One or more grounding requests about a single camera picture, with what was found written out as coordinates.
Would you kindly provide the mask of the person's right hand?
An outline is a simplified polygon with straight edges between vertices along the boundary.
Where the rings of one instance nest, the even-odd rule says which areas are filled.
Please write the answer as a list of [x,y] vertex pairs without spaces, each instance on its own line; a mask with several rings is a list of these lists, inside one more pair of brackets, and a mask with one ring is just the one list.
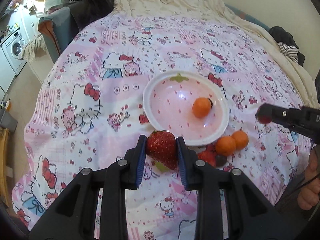
[[[318,160],[315,150],[312,149],[309,155],[309,163],[305,169],[304,175],[306,182],[317,176]],[[297,202],[302,210],[310,210],[319,202],[319,178],[314,179],[308,185],[301,188]]]

